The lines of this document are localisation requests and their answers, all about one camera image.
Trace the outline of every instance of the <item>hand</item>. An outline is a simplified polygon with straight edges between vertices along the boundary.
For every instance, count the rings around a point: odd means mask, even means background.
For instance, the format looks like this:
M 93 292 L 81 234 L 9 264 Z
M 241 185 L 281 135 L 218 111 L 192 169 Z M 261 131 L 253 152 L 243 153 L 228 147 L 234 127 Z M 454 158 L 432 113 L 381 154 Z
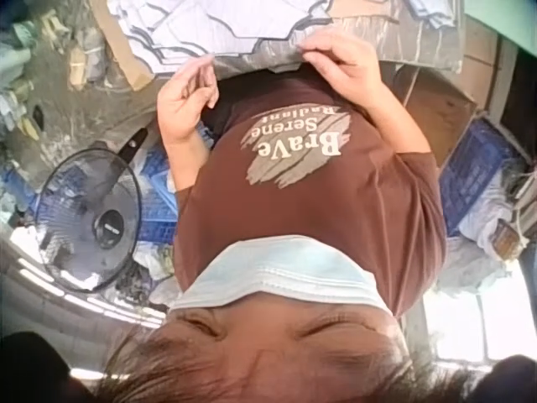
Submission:
M 340 29 L 322 29 L 299 47 L 303 57 L 348 101 L 368 110 L 385 91 L 375 48 Z
M 194 134 L 203 108 L 213 108 L 218 101 L 212 60 L 208 55 L 188 61 L 160 90 L 157 116 L 166 148 Z

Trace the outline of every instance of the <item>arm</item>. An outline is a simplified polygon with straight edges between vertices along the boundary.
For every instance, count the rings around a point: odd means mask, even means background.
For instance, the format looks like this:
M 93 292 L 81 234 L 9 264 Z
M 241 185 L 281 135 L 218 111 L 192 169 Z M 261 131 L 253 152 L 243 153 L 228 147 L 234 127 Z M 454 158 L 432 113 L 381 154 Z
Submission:
M 166 147 L 166 154 L 175 190 L 183 191 L 196 183 L 200 168 L 209 158 L 209 149 L 201 136 L 194 132 L 184 142 Z
M 395 95 L 384 85 L 380 91 L 380 102 L 366 111 L 383 140 L 397 154 L 430 153 L 427 138 Z
M 196 183 L 209 149 L 196 131 L 201 110 L 214 107 L 218 87 L 212 58 L 190 60 L 162 87 L 157 101 L 159 128 L 175 189 L 183 191 Z
M 375 49 L 338 29 L 322 29 L 300 48 L 303 57 L 339 94 L 363 108 L 396 153 L 429 153 L 414 119 L 383 84 Z

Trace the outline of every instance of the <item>black fan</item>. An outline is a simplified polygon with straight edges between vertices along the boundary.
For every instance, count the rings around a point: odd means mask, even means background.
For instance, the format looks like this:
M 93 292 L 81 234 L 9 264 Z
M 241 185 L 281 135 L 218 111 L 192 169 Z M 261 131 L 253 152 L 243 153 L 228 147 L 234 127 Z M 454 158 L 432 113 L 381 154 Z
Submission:
M 67 290 L 104 290 L 132 266 L 142 209 L 128 163 L 146 137 L 147 130 L 139 130 L 118 154 L 78 152 L 45 182 L 35 213 L 39 250 L 46 270 Z

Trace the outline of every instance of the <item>fluorescent light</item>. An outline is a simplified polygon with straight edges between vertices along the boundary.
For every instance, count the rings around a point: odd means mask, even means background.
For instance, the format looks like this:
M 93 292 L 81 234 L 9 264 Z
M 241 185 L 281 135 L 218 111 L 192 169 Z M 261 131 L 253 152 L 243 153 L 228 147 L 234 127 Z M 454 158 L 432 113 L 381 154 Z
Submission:
M 137 323 L 137 321 L 135 321 L 131 317 L 125 317 L 124 315 L 119 315 L 118 313 L 112 312 L 112 311 L 104 311 L 104 316 L 111 317 L 113 319 L 118 319 L 119 321 L 124 321 L 128 323 Z
M 37 267 L 35 267 L 33 264 L 31 264 L 30 262 L 28 262 L 28 260 L 26 259 L 23 259 L 23 258 L 20 258 L 17 260 L 22 266 L 24 266 L 26 269 L 28 269 L 29 271 L 31 271 L 32 273 L 34 273 L 35 275 L 38 275 L 39 277 L 41 277 L 43 280 L 45 281 L 48 281 L 49 283 L 53 283 L 54 282 L 54 279 L 50 276 L 50 275 L 47 275 L 43 270 L 40 270 L 38 269 Z
M 156 317 L 145 317 L 144 320 L 147 322 L 156 323 L 157 325 L 162 325 L 162 321 Z
M 70 371 L 70 376 L 81 380 L 99 380 L 104 378 L 104 374 L 98 371 L 90 371 L 89 369 L 73 368 Z
M 152 322 L 142 322 L 140 323 L 142 326 L 145 326 L 145 327 L 150 327 L 152 329 L 158 329 L 160 327 L 160 325 L 157 325 L 156 323 L 152 323 Z
M 148 315 L 153 315 L 154 317 L 159 317 L 161 319 L 165 319 L 166 318 L 166 314 L 161 312 L 161 311 L 156 311 L 155 309 L 153 308 L 148 308 L 148 307 L 145 307 L 144 309 L 142 309 L 142 311 L 144 311 L 145 313 L 147 313 Z
M 88 296 L 87 301 L 90 302 L 91 304 L 100 306 L 101 308 L 104 308 L 104 309 L 109 309 L 111 311 L 116 310 L 116 307 L 114 305 L 111 305 L 111 304 L 108 304 L 108 303 L 106 303 L 104 301 L 98 300 L 97 298 L 93 298 L 92 296 Z
M 147 320 L 148 318 L 146 317 L 142 317 L 134 312 L 129 312 L 129 311 L 125 311 L 124 309 L 121 309 L 121 308 L 118 308 L 117 306 L 115 305 L 112 305 L 112 304 L 108 304 L 107 302 L 103 302 L 101 300 L 98 300 L 97 298 L 93 298 L 92 296 L 89 296 L 87 298 L 87 301 L 90 302 L 91 304 L 95 304 L 97 306 L 100 306 L 104 309 L 107 309 L 109 311 L 113 311 L 113 312 L 116 312 L 120 315 L 123 315 L 125 317 L 132 317 L 134 319 L 140 319 L 142 321 L 145 321 Z
M 60 276 L 64 280 L 69 281 L 72 285 L 82 288 L 82 290 L 93 290 L 95 286 L 99 284 L 99 275 L 96 275 L 95 273 L 85 280 L 78 280 L 75 276 L 65 270 L 60 272 Z
M 60 290 L 57 287 L 54 287 L 53 285 L 47 283 L 46 281 L 40 279 L 37 275 L 32 273 L 29 270 L 21 269 L 19 271 L 21 275 L 26 277 L 28 280 L 32 281 L 34 284 L 38 285 L 39 287 L 43 288 L 44 290 L 47 290 L 50 294 L 54 294 L 55 296 L 64 296 L 65 292 Z
M 90 311 L 94 311 L 97 313 L 103 313 L 104 309 L 100 308 L 99 306 L 95 306 L 93 304 L 90 304 L 89 302 L 86 302 L 84 300 L 81 300 L 80 298 L 76 298 L 75 296 L 67 294 L 64 296 L 66 301 L 69 301 L 75 305 L 81 306 L 82 308 L 86 308 Z
M 125 302 L 124 300 L 120 300 L 120 299 L 117 298 L 117 297 L 114 298 L 114 304 L 116 304 L 117 306 L 123 306 L 124 308 L 134 309 L 134 306 L 133 306 L 133 305 L 128 304 L 128 303 Z

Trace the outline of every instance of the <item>dark hair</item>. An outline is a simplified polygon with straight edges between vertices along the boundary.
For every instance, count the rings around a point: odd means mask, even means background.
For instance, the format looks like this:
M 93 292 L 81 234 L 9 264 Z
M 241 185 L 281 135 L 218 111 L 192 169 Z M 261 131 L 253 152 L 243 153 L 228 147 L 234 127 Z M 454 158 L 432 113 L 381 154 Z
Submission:
M 136 335 L 127 337 L 109 360 L 106 376 L 97 385 L 94 393 L 99 401 L 106 403 L 209 403 L 236 401 L 227 392 L 237 387 L 246 387 L 248 379 L 241 385 L 224 385 L 219 379 L 200 383 L 192 382 L 192 375 L 200 370 L 215 370 L 217 364 L 200 361 L 196 352 L 188 353 L 184 348 L 179 361 L 169 360 L 170 352 L 178 348 L 167 341 L 136 341 Z M 363 374 L 358 366 L 357 377 Z M 466 370 L 440 372 L 433 364 L 407 363 L 396 370 L 373 391 L 357 395 L 344 401 L 352 402 L 397 402 L 397 403 L 452 403 L 465 402 L 468 387 L 475 376 Z M 270 401 L 263 396 L 245 396 L 243 401 Z

